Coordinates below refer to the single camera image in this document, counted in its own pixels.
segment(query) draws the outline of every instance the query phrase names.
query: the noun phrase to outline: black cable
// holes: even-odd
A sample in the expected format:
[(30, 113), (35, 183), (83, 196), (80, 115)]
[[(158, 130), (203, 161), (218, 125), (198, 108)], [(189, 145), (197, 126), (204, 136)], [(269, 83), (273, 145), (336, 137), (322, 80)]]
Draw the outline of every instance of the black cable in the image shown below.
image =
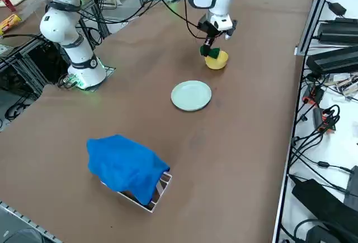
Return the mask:
[(181, 18), (182, 20), (186, 21), (188, 24), (192, 25), (193, 27), (197, 28), (197, 25), (195, 25), (194, 23), (188, 21), (187, 19), (185, 19), (184, 17), (182, 17), (181, 15), (179, 15), (177, 12), (175, 12), (168, 4), (165, 0), (161, 0), (163, 2), (163, 4), (171, 11), (173, 12), (176, 16), (178, 16), (179, 18)]
[(345, 172), (347, 172), (347, 173), (354, 174), (354, 171), (353, 171), (353, 170), (348, 169), (348, 168), (345, 168), (344, 166), (336, 166), (336, 165), (331, 165), (330, 163), (325, 162), (325, 161), (314, 161), (314, 160), (312, 160), (312, 159), (309, 158), (308, 156), (304, 155), (304, 152), (307, 151), (307, 149), (305, 149), (304, 151), (301, 151), (301, 152), (298, 151), (295, 147), (293, 147), (293, 149), (296, 151), (296, 152), (295, 152), (295, 155), (296, 155), (297, 153), (299, 153), (300, 156), (302, 156), (303, 158), (307, 159), (307, 160), (310, 161), (311, 163), (313, 163), (313, 164), (319, 166), (320, 168), (325, 168), (325, 169), (327, 169), (327, 168), (337, 168), (337, 169), (341, 169), (341, 170), (343, 170), (343, 171), (345, 171)]
[[(337, 108), (337, 113), (336, 113), (335, 116), (333, 116), (333, 114), (335, 113), (333, 108)], [(304, 147), (306, 147), (307, 145), (309, 145), (310, 143), (312, 143), (313, 141), (315, 141), (316, 139), (321, 137), (321, 139), (320, 139), (320, 141), (318, 143), (316, 143), (314, 145), (311, 145), (310, 147), (306, 148), (305, 151), (307, 151), (308, 149), (312, 148), (313, 146), (318, 145), (323, 139), (323, 134), (339, 121), (339, 119), (340, 119), (339, 114), (340, 114), (341, 110), (340, 110), (340, 107), (338, 105), (334, 104), (333, 106), (330, 106), (330, 107), (328, 107), (327, 109), (325, 109), (323, 111), (327, 111), (327, 113), (328, 113), (328, 116), (327, 116), (326, 120), (322, 121), (321, 124), (319, 124), (319, 126), (314, 131), (312, 131), (310, 135), (305, 137), (306, 139), (298, 147), (298, 149), (297, 149), (298, 151), (303, 150)], [(320, 130), (320, 128), (325, 124), (325, 122), (327, 122), (327, 119), (330, 119), (331, 122), (329, 123), (329, 125), (324, 127), (324, 130)], [(311, 137), (313, 137), (315, 135), (317, 135), (315, 138), (313, 138), (312, 140), (307, 142), (309, 138), (311, 138)], [(290, 157), (290, 159), (289, 159), (289, 168), (298, 160), (298, 157), (300, 157), (300, 155), (297, 155), (296, 160), (293, 160), (294, 156)]]
[(91, 21), (94, 21), (94, 22), (97, 22), (97, 23), (104, 23), (104, 24), (118, 24), (118, 23), (123, 23), (123, 22), (128, 22), (131, 18), (133, 18), (143, 7), (145, 6), (145, 2), (137, 9), (137, 11), (135, 11), (131, 16), (127, 17), (126, 19), (124, 20), (121, 20), (121, 21), (111, 21), (111, 20), (106, 20), (106, 21), (99, 21), (96, 19), (96, 16), (89, 13), (88, 11), (85, 11), (85, 10), (81, 10), (87, 14), (89, 14), (90, 16), (92, 16), (92, 18), (90, 17), (87, 17), (86, 15), (80, 13), (80, 11), (78, 11), (77, 13), (80, 14), (82, 17), (88, 19), (88, 20), (91, 20)]
[[(87, 27), (87, 26), (86, 26), (86, 27), (77, 26), (76, 28), (81, 28), (82, 30), (83, 30), (83, 29), (86, 29), (86, 30), (87, 30), (87, 35), (88, 35), (89, 41), (92, 42), (95, 46), (99, 46), (99, 45), (102, 44), (102, 42), (103, 42), (103, 37), (102, 37), (102, 35), (101, 35), (101, 33), (100, 33), (100, 31), (99, 31), (98, 29), (93, 28), (93, 27)], [(93, 37), (91, 31), (96, 31), (96, 32), (100, 35), (100, 38), (99, 38), (98, 41)]]
[(189, 23), (190, 21), (188, 20), (188, 9), (187, 9), (187, 4), (186, 4), (186, 0), (184, 0), (184, 9), (185, 9), (185, 22), (186, 22), (186, 28), (188, 29), (189, 33), (195, 37), (196, 39), (207, 39), (207, 37), (198, 37), (197, 35), (195, 35), (190, 27), (189, 27)]
[(306, 165), (307, 168), (309, 168), (314, 174), (318, 175), (321, 179), (323, 179), (325, 182), (327, 182), (328, 184), (330, 184), (331, 186), (337, 188), (337, 190), (339, 190), (340, 192), (346, 194), (347, 190), (345, 188), (342, 188), (334, 183), (331, 183), (327, 178), (325, 178), (322, 174), (320, 174), (319, 172), (317, 172), (314, 168), (312, 168), (310, 165), (308, 165), (308, 163), (306, 161), (304, 161), (301, 156), (297, 155), (297, 158)]
[(333, 227), (334, 229), (338, 230), (339, 232), (341, 233), (344, 233), (346, 234), (347, 236), (350, 236), (350, 237), (353, 237), (355, 240), (358, 240), (358, 236), (354, 235), (352, 232), (348, 231), (347, 229), (341, 227), (341, 226), (338, 226), (332, 222), (327, 222), (327, 221), (321, 221), (321, 220), (318, 220), (318, 219), (307, 219), (307, 220), (304, 220), (304, 221), (301, 221), (295, 228), (295, 231), (294, 231), (294, 234), (293, 236), (296, 237), (297, 235), (297, 230), (299, 229), (299, 227), (307, 222), (320, 222), (328, 227)]
[[(293, 164), (295, 164), (295, 162), (298, 160), (298, 157), (301, 156), (302, 153), (304, 153), (305, 151), (307, 151), (308, 149), (318, 145), (321, 143), (321, 141), (323, 140), (323, 135), (322, 134), (314, 134), (314, 132), (316, 132), (317, 130), (314, 130), (309, 136), (308, 138), (300, 145), (300, 147), (298, 147), (297, 151), (299, 152), (299, 155), (296, 155), (295, 153), (291, 152), (293, 154), (292, 158), (289, 160), (289, 168), (291, 168), (293, 166)], [(310, 140), (309, 142), (305, 143), (309, 138), (313, 137), (317, 135), (315, 138), (313, 138), (312, 140)], [(306, 148), (303, 152), (300, 152), (304, 147), (306, 147), (307, 145), (309, 145), (310, 143), (312, 143), (313, 141), (315, 141), (316, 139), (320, 138), (320, 140), (313, 145), (310, 145), (310, 147)]]
[(280, 224), (280, 228), (282, 229), (282, 231), (285, 232), (286, 235), (288, 235), (294, 242), (302, 242), (304, 243), (304, 241), (302, 239), (298, 239), (297, 237), (294, 237), (289, 231), (287, 231), (287, 229), (283, 226), (283, 224)]
[(18, 37), (18, 36), (24, 36), (24, 37), (32, 37), (32, 38), (36, 38), (36, 39), (39, 39), (45, 43), (48, 43), (49, 41), (42, 38), (41, 36), (38, 36), (38, 35), (32, 35), (32, 34), (11, 34), (11, 35), (1, 35), (0, 38), (3, 39), (3, 38), (10, 38), (10, 37)]
[(316, 106), (316, 104), (317, 104), (317, 103), (313, 103), (313, 104), (311, 105), (311, 107), (309, 107), (309, 108), (307, 109), (307, 111), (300, 116), (300, 118), (295, 122), (295, 124), (297, 124), (297, 123), (299, 123), (301, 120), (305, 119), (305, 117), (306, 117), (306, 115), (308, 114), (308, 112), (311, 111), (311, 110), (313, 109), (313, 107)]
[(306, 104), (307, 104), (307, 102), (304, 102), (304, 103), (301, 105), (301, 107), (297, 110), (297, 113), (299, 113), (299, 112), (302, 110), (302, 108), (303, 108)]
[[(303, 178), (303, 177), (301, 177), (301, 176), (297, 176), (297, 175), (294, 175), (294, 174), (288, 174), (289, 176), (293, 176), (293, 177), (295, 177), (295, 178), (298, 178), (298, 179), (301, 179), (301, 180), (308, 180), (307, 178)], [(339, 189), (337, 189), (337, 188), (335, 188), (335, 187), (333, 187), (333, 186), (330, 186), (330, 185), (326, 185), (326, 184), (323, 184), (323, 183), (318, 183), (320, 186), (323, 186), (323, 187), (327, 187), (327, 188), (331, 188), (331, 189), (334, 189), (334, 190), (336, 190), (336, 191), (340, 191), (341, 192), (341, 190), (339, 190)], [(347, 191), (347, 193), (345, 193), (346, 195), (348, 195), (348, 196), (353, 196), (353, 197), (356, 197), (356, 198), (358, 198), (358, 196), (356, 195), (356, 194), (352, 194), (352, 193), (350, 193), (347, 189), (346, 189), (346, 191)]]

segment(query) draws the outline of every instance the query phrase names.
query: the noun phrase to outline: blue cloth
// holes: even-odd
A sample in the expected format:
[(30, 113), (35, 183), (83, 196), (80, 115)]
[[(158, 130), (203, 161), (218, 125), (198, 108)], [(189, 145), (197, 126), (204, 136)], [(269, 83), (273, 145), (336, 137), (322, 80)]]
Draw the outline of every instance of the blue cloth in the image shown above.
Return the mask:
[(147, 205), (168, 165), (154, 151), (121, 135), (87, 141), (88, 168), (110, 189), (130, 191)]

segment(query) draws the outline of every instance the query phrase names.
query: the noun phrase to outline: cable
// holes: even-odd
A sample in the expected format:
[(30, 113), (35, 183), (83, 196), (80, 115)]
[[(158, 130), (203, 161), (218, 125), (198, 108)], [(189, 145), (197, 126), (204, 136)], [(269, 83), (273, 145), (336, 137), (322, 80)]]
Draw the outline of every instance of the cable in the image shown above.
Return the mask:
[(350, 174), (354, 174), (354, 171), (353, 171), (353, 170), (348, 169), (348, 168), (345, 168), (344, 166), (331, 165), (330, 163), (325, 162), (325, 161), (318, 161), (318, 162), (313, 161), (311, 158), (309, 158), (309, 157), (307, 157), (306, 155), (303, 154), (307, 149), (304, 150), (303, 152), (299, 152), (295, 147), (293, 147), (293, 149), (295, 149), (295, 151), (296, 151), (296, 152), (295, 152), (295, 155), (297, 154), (297, 152), (300, 153), (300, 156), (302, 156), (303, 158), (307, 159), (307, 160), (310, 161), (311, 163), (313, 163), (313, 164), (319, 166), (320, 168), (325, 168), (325, 169), (327, 169), (327, 168), (337, 168), (337, 169), (342, 169), (342, 170), (344, 170), (345, 172), (348, 172), (348, 173), (350, 173)]
[(280, 223), (280, 228), (285, 232), (286, 235), (288, 235), (295, 243), (304, 243), (305, 241), (302, 239), (298, 239), (297, 237), (294, 237), (291, 235), (289, 231)]
[(187, 19), (185, 19), (184, 17), (182, 17), (181, 15), (179, 15), (177, 12), (175, 12), (168, 4), (165, 0), (161, 0), (163, 2), (163, 4), (171, 11), (173, 12), (176, 16), (178, 16), (179, 18), (181, 18), (182, 20), (186, 21), (188, 24), (192, 25), (193, 27), (197, 28), (197, 25), (195, 25), (194, 23), (188, 21)]
[[(298, 160), (298, 157), (300, 157), (302, 153), (304, 153), (304, 152), (307, 151), (308, 149), (310, 149), (310, 148), (312, 148), (312, 147), (314, 147), (314, 146), (316, 146), (316, 145), (318, 145), (318, 144), (321, 143), (321, 141), (323, 140), (323, 135), (322, 135), (322, 134), (318, 134), (318, 136), (316, 136), (315, 138), (313, 138), (313, 139), (310, 140), (309, 142), (305, 143), (309, 138), (311, 138), (311, 137), (317, 135), (317, 134), (315, 134), (316, 131), (317, 131), (317, 130), (314, 130), (309, 136), (307, 136), (306, 140), (304, 140), (304, 142), (300, 145), (300, 147), (299, 147), (298, 149), (296, 149), (296, 151), (299, 152), (299, 155), (297, 155), (297, 154), (295, 154), (295, 153), (293, 153), (293, 152), (291, 151), (291, 153), (293, 154), (293, 156), (292, 156), (291, 160), (289, 160), (289, 168), (291, 168), (291, 167), (293, 166), (293, 164), (295, 164), (295, 162)], [(316, 144), (310, 145), (310, 147), (308, 147), (308, 148), (306, 148), (305, 150), (303, 150), (302, 152), (300, 152), (304, 147), (306, 147), (307, 145), (309, 145), (310, 143), (312, 143), (313, 141), (315, 141), (315, 140), (318, 139), (318, 138), (320, 138), (320, 140), (319, 140)]]
[(331, 87), (329, 87), (329, 86), (326, 86), (326, 87), (329, 88), (331, 91), (336, 92), (336, 93), (338, 93), (339, 95), (342, 95), (342, 96), (346, 97), (347, 99), (350, 99), (350, 100), (352, 100), (352, 101), (358, 102), (358, 99), (356, 99), (356, 98), (354, 98), (354, 97), (352, 97), (352, 96), (345, 96), (343, 93), (341, 93), (341, 92), (339, 92), (339, 91), (337, 91), (337, 90), (335, 90), (335, 89), (333, 89), (333, 88), (331, 88)]
[[(95, 46), (99, 46), (99, 45), (102, 44), (103, 37), (102, 37), (102, 35), (101, 35), (101, 33), (100, 33), (100, 31), (98, 29), (93, 28), (93, 27), (87, 27), (87, 26), (86, 27), (77, 26), (76, 28), (81, 28), (82, 30), (87, 29), (87, 35), (88, 35), (89, 41), (91, 41)], [(100, 38), (99, 38), (98, 41), (93, 37), (93, 35), (91, 33), (91, 31), (93, 31), (93, 30), (96, 31), (100, 35)]]
[(195, 37), (196, 39), (207, 39), (207, 37), (198, 37), (197, 35), (195, 35), (195, 34), (191, 31), (191, 29), (190, 29), (190, 27), (189, 27), (190, 21), (188, 21), (188, 10), (187, 10), (186, 0), (184, 0), (184, 7), (185, 7), (185, 22), (186, 22), (186, 28), (188, 29), (189, 33), (190, 33), (193, 37)]
[(10, 37), (18, 37), (18, 36), (25, 36), (25, 37), (32, 37), (32, 38), (36, 38), (36, 39), (39, 39), (45, 43), (48, 43), (48, 40), (42, 38), (41, 36), (38, 36), (38, 35), (32, 35), (32, 34), (11, 34), (11, 35), (1, 35), (0, 36), (0, 39), (3, 39), (3, 38), (10, 38)]
[(307, 222), (320, 222), (326, 226), (331, 226), (333, 227), (334, 229), (338, 230), (339, 232), (342, 232), (344, 234), (346, 234), (347, 236), (350, 236), (350, 237), (353, 237), (355, 240), (358, 240), (358, 236), (354, 235), (352, 232), (348, 231), (347, 229), (341, 227), (341, 226), (338, 226), (332, 222), (327, 222), (327, 221), (321, 221), (321, 220), (318, 220), (318, 219), (307, 219), (307, 220), (304, 220), (304, 221), (301, 221), (295, 228), (295, 231), (294, 231), (294, 234), (293, 236), (296, 237), (297, 235), (297, 230), (299, 229), (299, 227)]
[(104, 23), (104, 24), (118, 24), (118, 23), (123, 23), (123, 22), (128, 22), (131, 18), (133, 18), (143, 7), (145, 6), (145, 2), (137, 9), (137, 11), (135, 11), (131, 16), (127, 17), (126, 19), (124, 20), (121, 20), (121, 21), (111, 21), (111, 20), (106, 20), (106, 21), (99, 21), (96, 19), (96, 16), (85, 11), (85, 10), (81, 10), (87, 14), (89, 14), (90, 16), (92, 16), (92, 18), (90, 17), (87, 17), (86, 15), (80, 13), (80, 11), (77, 11), (78, 14), (80, 14), (82, 17), (88, 19), (88, 20), (91, 20), (91, 21), (95, 21), (97, 23)]
[[(294, 174), (288, 174), (288, 176), (293, 176), (293, 177), (295, 177), (295, 178), (298, 178), (298, 179), (301, 179), (301, 180), (308, 180), (307, 178), (303, 178), (303, 177), (301, 177), (301, 176), (297, 176), (297, 175), (294, 175)], [(318, 183), (320, 186), (323, 186), (323, 187), (327, 187), (327, 188), (331, 188), (331, 189), (334, 189), (334, 190), (336, 190), (336, 191), (341, 191), (341, 190), (339, 190), (339, 189), (337, 189), (337, 188), (335, 188), (335, 187), (333, 187), (333, 186), (330, 186), (330, 185), (326, 185), (326, 184), (322, 184), (322, 183)], [(346, 189), (346, 191), (347, 191), (347, 193), (346, 193), (346, 195), (348, 195), (348, 196), (353, 196), (353, 197), (356, 197), (356, 198), (358, 198), (358, 196), (356, 195), (356, 194), (352, 194), (352, 193), (350, 193), (347, 189)]]
[(311, 107), (309, 107), (307, 111), (300, 116), (300, 118), (295, 122), (295, 124), (299, 123), (301, 120), (307, 120), (306, 115), (308, 114), (309, 111), (313, 109), (314, 106), (316, 106), (316, 103), (313, 103)]
[(340, 192), (346, 194), (347, 190), (345, 188), (342, 188), (334, 183), (331, 183), (327, 178), (325, 178), (324, 176), (322, 176), (319, 172), (317, 172), (315, 169), (313, 169), (310, 165), (308, 165), (308, 163), (306, 163), (306, 161), (304, 161), (300, 156), (297, 155), (297, 158), (307, 166), (307, 168), (309, 168), (314, 174), (318, 175), (321, 179), (323, 179), (325, 182), (327, 182), (328, 184), (330, 184), (331, 186), (337, 188), (337, 190), (339, 190)]

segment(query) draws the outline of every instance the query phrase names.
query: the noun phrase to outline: electronic device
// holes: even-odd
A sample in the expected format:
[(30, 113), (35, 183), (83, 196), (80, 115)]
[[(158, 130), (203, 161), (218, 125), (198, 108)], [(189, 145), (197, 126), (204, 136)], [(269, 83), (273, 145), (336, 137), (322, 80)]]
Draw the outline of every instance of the electronic device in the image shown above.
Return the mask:
[(305, 243), (341, 243), (327, 229), (318, 225), (308, 230)]
[(344, 205), (314, 179), (301, 182), (293, 175), (295, 187), (292, 194), (319, 220), (326, 224), (330, 233), (342, 243), (358, 242), (358, 212)]
[(358, 71), (358, 46), (311, 55), (307, 66), (315, 74), (352, 73)]
[[(358, 196), (358, 166), (354, 166), (352, 170), (354, 173), (351, 173), (349, 176), (347, 190), (351, 194)], [(345, 205), (358, 211), (358, 197), (345, 195), (345, 200), (343, 202)]]
[(307, 89), (305, 90), (302, 101), (304, 103), (309, 104), (319, 104), (323, 98), (324, 91), (322, 88), (314, 85), (314, 84), (308, 84)]
[(329, 1), (326, 1), (326, 3), (328, 4), (329, 10), (331, 10), (337, 16), (343, 16), (347, 12), (347, 9), (345, 9), (339, 3), (331, 3)]
[(358, 25), (349, 23), (321, 23), (318, 35), (314, 37), (320, 44), (358, 45)]
[[(216, 29), (216, 33), (232, 34), (234, 26), (229, 15), (231, 0), (188, 0), (188, 3), (193, 8), (208, 11), (206, 21)], [(78, 13), (81, 10), (81, 0), (48, 0), (48, 7), (41, 20), (40, 31), (48, 40), (57, 42), (67, 53), (71, 62), (68, 74), (76, 77), (77, 86), (81, 89), (100, 84), (106, 78), (106, 70), (86, 37), (76, 30), (76, 24), (81, 18)], [(215, 38), (216, 35), (208, 34), (204, 45), (211, 46)]]
[(329, 123), (328, 117), (329, 115), (324, 113), (324, 109), (322, 108), (313, 109), (314, 128), (319, 132), (324, 132), (324, 131), (326, 131), (327, 133), (335, 132), (336, 125), (332, 125), (331, 123)]

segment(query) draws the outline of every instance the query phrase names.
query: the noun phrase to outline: light green plate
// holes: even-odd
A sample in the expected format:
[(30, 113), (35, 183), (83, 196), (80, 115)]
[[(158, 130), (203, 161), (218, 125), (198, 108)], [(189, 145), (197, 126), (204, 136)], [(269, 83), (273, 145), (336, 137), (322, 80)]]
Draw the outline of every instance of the light green plate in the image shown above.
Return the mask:
[(172, 91), (172, 102), (184, 111), (197, 111), (205, 107), (211, 99), (211, 89), (201, 81), (185, 81)]

